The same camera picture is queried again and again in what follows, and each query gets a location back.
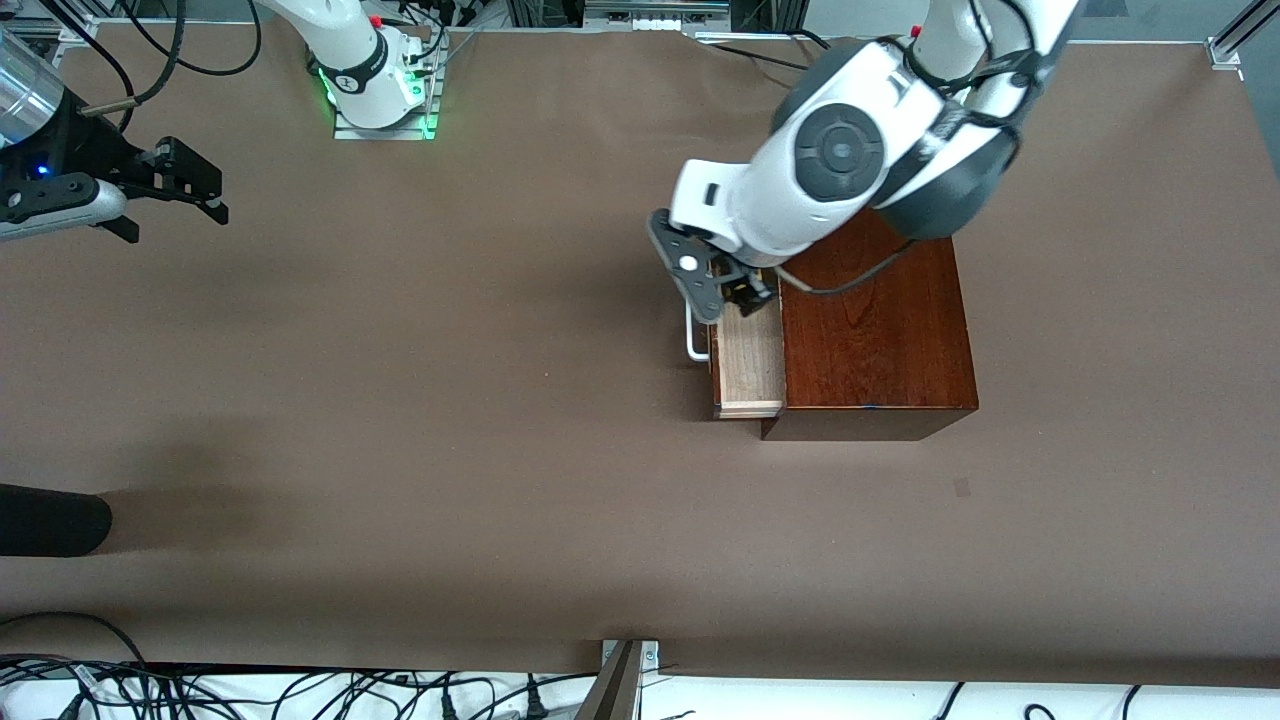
power cord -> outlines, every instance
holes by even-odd
[[[543,696],[538,692],[538,685],[534,684],[534,674],[529,674],[529,680],[525,684],[529,691],[529,711],[525,712],[525,720],[545,720],[550,712],[543,707]]]
[[[831,50],[831,44],[829,42],[827,42],[826,40],[823,40],[820,37],[818,37],[817,33],[810,32],[810,31],[804,29],[804,28],[800,28],[800,29],[788,29],[788,31],[783,32],[783,35],[790,35],[792,37],[808,37],[809,40],[814,41],[814,44],[818,45],[818,47],[822,47],[823,50]]]
[[[956,683],[955,687],[951,688],[951,692],[947,694],[946,703],[942,705],[942,712],[938,712],[937,717],[933,720],[947,720],[947,715],[951,715],[951,706],[956,703],[956,696],[960,694],[960,688],[963,687],[964,683],[961,682]]]
[[[879,263],[877,263],[876,265],[873,265],[872,269],[869,269],[865,273],[858,275],[856,278],[854,278],[854,279],[851,279],[851,281],[849,281],[846,283],[838,284],[836,287],[815,288],[815,287],[810,286],[809,283],[801,281],[800,278],[792,275],[790,272],[787,272],[782,266],[774,268],[773,272],[776,272],[780,278],[782,278],[783,281],[786,281],[787,284],[790,284],[791,287],[799,290],[800,292],[805,292],[805,293],[809,293],[809,295],[841,295],[841,293],[849,292],[850,290],[854,290],[855,287],[863,286],[863,284],[870,282],[872,279],[874,279],[876,275],[878,275],[882,270],[884,270],[886,268],[888,268],[890,265],[892,265],[895,261],[897,261],[899,258],[901,258],[908,250],[911,249],[911,246],[914,246],[918,242],[923,242],[923,241],[919,240],[919,238],[913,238],[913,240],[909,240],[909,241],[904,242],[897,250],[895,250],[887,258],[884,258],[883,260],[881,260]]]
[[[106,102],[104,105],[97,105],[93,108],[84,108],[81,114],[86,118],[96,118],[99,115],[105,115],[108,113],[116,113],[120,110],[128,110],[131,108],[137,108],[147,100],[151,100],[164,90],[164,86],[169,82],[173,76],[174,68],[178,67],[178,54],[182,51],[182,36],[187,27],[187,0],[177,0],[173,20],[173,45],[169,47],[169,55],[165,59],[164,68],[160,70],[160,76],[156,77],[151,87],[143,90],[137,95],[129,95],[124,100],[116,100],[115,102]]]
[[[220,69],[220,68],[202,68],[202,67],[200,67],[200,65],[197,65],[195,63],[188,63],[187,60],[183,60],[182,58],[178,58],[178,64],[182,65],[182,67],[184,67],[184,68],[187,68],[188,70],[200,73],[202,76],[214,76],[214,77],[230,77],[230,76],[236,76],[236,74],[243,73],[244,70],[250,69],[253,65],[253,63],[257,61],[257,56],[262,53],[262,19],[259,18],[259,15],[257,15],[257,4],[253,3],[253,0],[246,0],[246,1],[248,3],[250,15],[252,15],[252,18],[253,18],[253,51],[250,53],[250,56],[248,56],[247,60],[244,60],[239,65],[236,65],[234,68],[227,68],[227,69]],[[169,50],[164,45],[160,45],[160,42],[156,41],[156,38],[152,37],[150,32],[147,32],[146,27],[142,26],[142,22],[138,20],[137,14],[134,14],[134,12],[129,8],[128,1],[122,1],[120,3],[120,8],[124,10],[124,17],[129,18],[129,22],[133,23],[133,27],[138,31],[138,33],[142,35],[142,37],[152,47],[155,47],[156,50],[159,50],[160,53],[164,53],[164,54],[169,53]]]
[[[1133,696],[1138,694],[1140,689],[1142,685],[1134,685],[1124,694],[1124,705],[1120,706],[1120,720],[1129,720],[1129,705],[1133,703]]]
[[[1032,712],[1036,712],[1037,710],[1043,712],[1044,717],[1048,717],[1048,720],[1057,720],[1057,717],[1055,717],[1053,714],[1050,712],[1047,707],[1044,707],[1038,702],[1033,702],[1023,708],[1023,720],[1032,720]]]
[[[444,685],[440,692],[440,717],[443,720],[458,720],[458,711],[453,707],[453,698],[449,696],[449,676],[444,676]]]
[[[782,65],[785,68],[794,68],[797,70],[809,69],[809,65],[801,65],[800,63],[792,63],[791,60],[781,60],[778,58],[769,58],[768,55],[760,55],[759,53],[751,53],[750,50],[739,50],[737,47],[730,47],[728,45],[712,45],[712,47],[717,50],[723,50],[724,53],[742,55],[744,58],[754,58],[756,60],[764,60],[765,63],[773,63],[774,65]]]
[[[581,680],[582,678],[594,678],[596,675],[599,675],[599,673],[576,673],[573,675],[559,675],[558,678],[545,678],[543,680],[535,680],[532,683],[529,683],[527,685],[525,685],[524,688],[521,688],[518,691],[512,691],[512,692],[509,692],[509,693],[507,693],[507,694],[504,694],[504,696],[502,696],[499,698],[495,698],[488,706],[481,707],[479,712],[476,712],[471,717],[467,717],[467,720],[480,720],[481,715],[484,715],[486,712],[492,714],[494,710],[497,710],[497,707],[499,705],[507,702],[508,700],[511,700],[513,697],[518,697],[521,693],[529,692],[529,688],[540,688],[543,685],[549,685],[552,683],[563,683],[566,680]]]

white robot link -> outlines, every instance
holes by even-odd
[[[819,293],[869,278],[814,291],[780,268],[864,206],[909,242],[973,219],[1018,151],[1076,5],[933,0],[910,46],[886,37],[819,56],[750,163],[689,160],[649,236],[694,318],[713,324],[726,302],[744,315],[763,306],[774,290],[762,268]]]
[[[425,101],[421,38],[375,27],[360,0],[261,4],[288,19],[311,47],[337,110],[351,124],[387,127]],[[76,23],[59,5],[46,6],[64,24]],[[0,29],[0,241],[96,225],[137,242],[138,225],[124,215],[136,197],[188,202],[227,224],[216,165],[177,137],[143,151],[104,117],[141,102],[127,97],[88,108],[49,63]]]

black cylinder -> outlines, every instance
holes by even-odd
[[[101,497],[0,484],[0,556],[79,557],[110,529]]]

metal bracket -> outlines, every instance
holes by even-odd
[[[657,210],[649,217],[649,240],[694,318],[714,325],[724,311],[724,301],[712,275],[712,247],[672,228],[669,218],[668,210]]]
[[[634,720],[643,673],[658,669],[658,641],[605,641],[604,669],[573,720]]]
[[[700,352],[694,347],[694,309],[689,306],[689,301],[685,301],[685,354],[694,363],[710,363],[710,352]]]
[[[1240,68],[1240,54],[1231,51],[1228,55],[1222,55],[1219,51],[1219,46],[1215,42],[1216,37],[1210,37],[1204,41],[1204,51],[1208,54],[1208,64],[1215,70],[1235,70],[1244,79],[1244,70]]]

black cable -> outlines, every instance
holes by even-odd
[[[969,0],[969,12],[973,13],[973,22],[978,26],[978,35],[982,36],[982,44],[987,46],[987,59],[995,59],[996,53],[991,49],[991,36],[987,35],[987,27],[982,24],[982,14],[978,12],[978,3],[975,0]]]
[[[758,53],[751,53],[750,50],[739,50],[737,47],[730,47],[728,45],[712,45],[717,50],[723,50],[726,53],[732,53],[735,55],[742,55],[744,58],[755,58],[756,60],[764,60],[765,63],[773,63],[774,65],[782,65],[785,68],[795,68],[797,70],[808,70],[809,65],[801,65],[799,63],[792,63],[790,60],[780,60],[777,58],[769,58],[768,55],[760,55]]]
[[[328,678],[325,678],[320,683],[317,683],[315,685],[311,685],[311,687],[308,687],[306,689],[307,691],[314,691],[317,687],[328,683],[329,680],[332,680],[332,679],[334,679],[337,676],[338,676],[338,673],[330,673]],[[293,680],[292,683],[289,683],[288,685],[284,687],[284,691],[280,693],[280,697],[275,698],[275,701],[271,703],[274,706],[274,707],[271,707],[271,720],[276,720],[280,716],[280,707],[284,705],[285,700],[289,700],[289,697],[291,697],[289,693],[293,692],[293,689],[297,688],[307,678],[308,678],[308,675],[303,675],[303,676],[298,678],[297,680]]]
[[[1047,707],[1044,707],[1038,702],[1033,702],[1023,708],[1023,720],[1032,720],[1032,712],[1036,712],[1037,710],[1043,712],[1044,717],[1048,717],[1048,720],[1057,720],[1057,717],[1055,717],[1053,714],[1050,712]]]
[[[90,35],[83,26],[81,26],[81,23],[72,19],[72,17],[67,13],[67,10],[64,10],[56,3],[56,0],[40,0],[40,4],[44,5],[44,8],[49,10],[49,14],[54,15],[54,18],[58,22],[70,28],[70,31],[74,32],[77,36],[79,36],[79,38],[83,40],[86,45],[92,47],[95,53],[97,53],[104,60],[106,60],[106,64],[111,65],[111,69],[115,70],[115,74],[120,78],[120,85],[124,86],[124,94],[133,95],[133,81],[129,78],[129,73],[124,69],[124,65],[122,65],[120,61],[115,59],[115,55],[111,55],[111,53],[108,51],[106,47],[102,47],[102,44],[95,40],[93,36]],[[129,108],[124,111],[123,115],[120,115],[120,122],[116,123],[115,127],[120,132],[124,132],[129,127],[129,120],[132,119],[133,119],[133,108]]]
[[[449,675],[444,675],[444,684],[440,687],[440,720],[458,720],[458,710],[449,694]]]
[[[923,241],[919,240],[919,238],[913,238],[913,240],[909,240],[909,241],[904,242],[897,250],[895,250],[887,258],[884,258],[883,260],[881,260],[879,263],[877,263],[876,265],[873,265],[872,269],[869,269],[865,273],[858,275],[856,278],[854,278],[854,279],[851,279],[851,281],[849,281],[846,283],[841,283],[841,284],[838,284],[836,287],[815,288],[815,287],[810,286],[809,283],[801,281],[800,278],[792,275],[787,270],[782,269],[781,266],[774,268],[773,270],[778,274],[780,278],[782,278],[783,281],[786,281],[788,284],[791,284],[792,287],[795,287],[800,292],[805,292],[808,295],[840,295],[840,293],[844,293],[844,292],[849,292],[850,290],[854,290],[855,287],[865,284],[867,282],[870,282],[876,275],[878,275],[881,273],[881,270],[883,270],[884,268],[888,268],[890,265],[892,265],[899,258],[902,256],[904,252],[906,252],[908,250],[910,250],[911,246],[915,245],[915,243],[918,243],[918,242],[923,242]]]
[[[252,67],[253,63],[257,61],[259,54],[262,53],[262,20],[257,15],[257,4],[253,3],[253,0],[246,0],[246,1],[248,3],[250,15],[253,17],[253,51],[250,53],[247,60],[244,60],[239,65],[236,65],[234,68],[227,68],[227,69],[202,68],[195,63],[188,63],[182,58],[178,58],[178,64],[187,68],[188,70],[197,72],[202,76],[214,76],[214,77],[229,77],[243,73],[244,70],[250,69],[250,67]],[[160,42],[155,37],[152,37],[150,32],[147,32],[147,28],[142,26],[141,20],[138,20],[137,14],[134,14],[134,12],[129,9],[128,3],[120,3],[120,8],[124,9],[124,17],[129,18],[129,22],[133,23],[133,27],[138,31],[138,33],[142,35],[142,37],[152,47],[155,47],[160,53],[164,53],[165,55],[169,54],[169,49],[165,47],[164,45],[160,45]]]
[[[494,687],[493,680],[490,680],[489,678],[475,678],[475,679],[480,680],[480,682],[483,682],[483,683],[485,683],[485,684],[489,685],[489,717],[488,717],[488,720],[493,720],[493,714],[498,710],[498,705],[497,705],[498,703],[498,688]]]
[[[831,44],[829,42],[827,42],[826,40],[823,40],[820,37],[818,37],[815,33],[813,33],[813,32],[810,32],[808,29],[803,29],[803,28],[801,29],[788,29],[783,35],[790,35],[792,37],[796,37],[796,36],[799,36],[799,37],[808,37],[809,40],[814,41],[814,44],[817,44],[818,47],[822,47],[823,50],[831,50]]]
[[[956,683],[956,685],[951,688],[951,694],[947,696],[947,702],[942,706],[942,712],[938,712],[938,716],[933,720],[947,720],[947,715],[951,714],[951,706],[955,705],[956,696],[960,694],[960,688],[963,687],[964,683]]]
[[[160,69],[160,74],[151,83],[151,87],[133,96],[134,105],[142,105],[159,95],[164,90],[164,86],[169,83],[174,68],[178,67],[178,54],[182,53],[182,36],[187,28],[187,0],[177,0],[174,5],[173,45],[169,46],[169,55],[165,58],[164,68]]]
[[[321,707],[320,711],[312,716],[312,720],[321,720],[321,717],[324,717],[324,714],[328,712],[329,708],[333,707],[335,702],[342,700],[344,696],[349,696],[353,692],[353,688],[360,683],[364,683],[367,678],[369,675],[360,675],[358,678],[355,678],[346,688],[343,688],[338,694],[335,694],[332,700],[329,700],[329,702],[326,702],[324,707]]]
[[[415,15],[412,13],[410,13],[410,17],[412,18]],[[435,23],[435,28],[431,31],[431,46],[428,47],[426,50],[422,50],[417,55],[412,55],[408,59],[410,63],[416,63],[416,61],[421,60],[422,58],[426,58],[431,53],[435,53],[436,50],[439,50],[440,42],[444,40],[444,33],[445,33],[444,23],[442,23],[439,18],[433,17],[426,10],[422,10],[422,17],[425,17],[426,19],[431,20],[433,23]]]
[[[1036,33],[1032,31],[1032,20],[1027,15],[1027,10],[1024,10],[1018,3],[1014,3],[1014,0],[1000,1],[1015,15],[1018,15],[1018,20],[1023,24],[1023,31],[1027,33],[1027,45],[1029,45],[1032,50],[1036,50]]]
[[[1142,689],[1142,685],[1134,685],[1125,693],[1124,705],[1120,706],[1120,720],[1129,720],[1129,703],[1133,702],[1133,696],[1138,694],[1139,689]]]
[[[451,675],[457,675],[457,673],[445,673],[429,683],[411,683],[408,680],[398,680],[394,678],[394,675],[384,679],[383,682],[387,683],[388,685],[398,685],[402,688],[421,688],[429,691],[440,687]]]
[[[362,694],[367,694],[367,696],[371,696],[371,697],[376,697],[378,700],[389,702],[392,705],[392,707],[396,708],[396,714],[397,715],[401,714],[401,711],[403,708],[401,707],[401,705],[398,702],[396,702],[394,698],[387,697],[387,696],[384,696],[383,693],[379,693],[379,692],[374,692],[374,688],[378,687],[378,684],[381,682],[381,678],[370,675],[369,680],[370,680],[370,683],[367,685],[365,685],[360,691],[352,693],[351,702],[347,705],[347,707],[343,708],[343,711],[342,711],[340,715],[338,715],[337,717],[334,717],[334,720],[346,720],[347,716],[351,715],[351,707],[356,703],[357,700],[360,700],[360,696],[362,696]]]
[[[305,683],[305,682],[307,682],[307,680],[310,680],[312,678],[320,678],[321,675],[324,675],[324,678],[319,683],[315,683],[312,685],[307,685],[307,687],[305,687],[302,689],[294,689],[298,685],[301,685],[302,683]],[[288,685],[285,685],[284,691],[280,692],[280,697],[278,697],[275,700],[242,700],[242,698],[237,698],[237,700],[230,700],[228,702],[232,702],[234,705],[279,705],[279,703],[282,703],[282,702],[284,702],[287,700],[291,700],[291,698],[294,698],[294,697],[298,697],[298,696],[303,696],[303,694],[306,694],[306,693],[308,693],[308,692],[319,688],[320,685],[324,685],[325,683],[328,683],[329,680],[332,680],[332,679],[334,679],[337,676],[338,676],[338,673],[307,673],[306,675],[302,675],[298,679],[296,679],[292,683],[289,683]],[[191,683],[195,684],[201,678],[202,678],[202,675],[196,675],[195,678],[191,679]],[[192,702],[196,703],[196,705],[200,705],[202,702],[209,702],[209,701],[193,700]]]
[[[525,687],[529,688],[529,710],[525,712],[525,720],[545,720],[549,712],[547,707],[543,706],[543,696],[534,687],[534,674],[529,673]]]
[[[416,684],[416,683],[415,684],[410,684],[410,683],[401,683],[398,680],[392,680],[392,684],[396,684],[396,685],[401,685],[401,687],[416,687],[417,688],[417,692],[413,694],[413,700],[408,701],[408,703],[404,705],[404,710],[399,715],[397,715],[396,717],[393,717],[392,720],[403,720],[406,717],[412,717],[413,716],[413,711],[417,708],[419,701],[422,700],[422,696],[425,696],[433,688],[440,687],[445,680],[449,679],[451,675],[453,675],[453,673],[445,673],[445,674],[440,675],[439,678],[436,678],[436,679],[434,679],[434,680],[431,680],[430,683],[426,683],[426,684]]]
[[[504,694],[504,696],[494,700],[486,707],[480,708],[479,712],[476,712],[471,717],[467,717],[467,720],[480,720],[481,715],[497,710],[499,705],[507,702],[508,700],[511,700],[513,697],[520,697],[521,693],[529,692],[529,688],[540,688],[543,685],[549,685],[552,683],[563,683],[564,680],[581,680],[582,678],[594,678],[596,675],[599,675],[599,673],[577,673],[577,674],[573,674],[573,675],[561,675],[558,678],[547,678],[545,680],[538,680],[536,683],[531,683],[531,684],[529,684],[529,685],[526,685],[524,688],[520,688],[518,691],[512,691],[512,692],[509,692],[509,693],[507,693],[507,694]]]
[[[96,660],[77,661],[77,660],[56,659],[56,657],[50,657],[50,656],[44,656],[44,657],[41,657],[41,656],[0,656],[0,657],[3,657],[5,660],[14,660],[14,659],[20,659],[20,660],[38,660],[41,662],[38,666],[35,666],[35,667],[18,667],[17,670],[20,670],[22,673],[10,673],[5,678],[0,679],[0,687],[8,685],[8,684],[14,683],[14,682],[24,680],[24,679],[31,679],[31,678],[44,679],[44,676],[50,670],[55,670],[55,669],[69,670],[69,669],[74,669],[74,667],[84,667],[84,669],[93,669],[93,670],[99,670],[99,671],[106,671],[108,676],[110,679],[115,680],[115,687],[116,687],[115,693],[118,696],[120,696],[124,700],[124,702],[111,702],[111,701],[97,700],[96,697],[93,697],[88,692],[88,687],[84,685],[83,679],[81,678],[79,673],[76,674],[76,678],[78,680],[81,680],[81,685],[83,688],[82,692],[84,692],[88,702],[95,708],[95,715],[97,715],[97,708],[99,707],[108,707],[108,708],[113,708],[113,707],[128,707],[128,708],[131,708],[133,711],[133,716],[136,719],[145,720],[147,710],[155,711],[154,712],[154,715],[155,715],[160,710],[177,711],[177,710],[183,708],[183,706],[193,706],[193,707],[201,707],[202,710],[206,710],[209,712],[214,712],[215,715],[225,717],[227,720],[243,720],[243,717],[239,715],[239,712],[236,711],[236,708],[232,706],[232,703],[242,703],[243,702],[243,703],[257,703],[257,705],[273,705],[271,701],[250,701],[250,700],[228,701],[228,700],[220,698],[219,696],[216,696],[211,691],[209,691],[209,689],[206,689],[206,688],[204,688],[204,687],[201,687],[201,685],[196,684],[195,682],[188,680],[186,678],[169,676],[169,675],[159,674],[159,673],[151,673],[151,671],[146,671],[146,670],[140,670],[137,667],[133,667],[132,665],[123,665],[123,664],[118,664],[118,662],[105,662],[105,661],[96,661]],[[163,687],[161,691],[160,691],[159,697],[152,698],[152,697],[150,697],[150,694],[147,694],[143,698],[136,698],[133,696],[133,693],[128,689],[128,687],[124,684],[125,680],[128,680],[128,679],[138,679],[140,683],[141,683],[141,682],[147,680],[148,678],[160,680],[161,683],[170,683],[170,684],[173,684],[174,685],[174,692],[170,693],[170,692],[168,692],[166,688]],[[311,691],[315,687],[316,685],[312,685],[312,687],[305,688],[303,691]],[[206,696],[209,700],[193,698],[193,697],[191,697],[188,694],[188,689],[198,692],[200,694]],[[293,693],[293,694],[294,696],[296,694],[301,694],[301,692],[303,692],[303,691],[300,691],[300,692]]]
[[[129,655],[132,655],[133,659],[138,661],[138,665],[143,670],[146,670],[147,667],[147,661],[146,659],[142,657],[142,651],[138,650],[138,646],[134,644],[133,638],[131,638],[128,633],[116,628],[110,620],[104,620],[102,618],[99,618],[97,615],[90,615],[88,612],[74,612],[70,610],[44,610],[41,612],[27,612],[26,615],[15,615],[13,618],[0,620],[0,628],[5,625],[12,625],[14,623],[22,623],[26,620],[38,620],[42,618],[63,618],[67,620],[83,620],[86,623],[93,623],[96,625],[101,625],[108,630],[110,630],[111,634],[115,635],[122,643],[124,643],[124,647],[129,650]]]

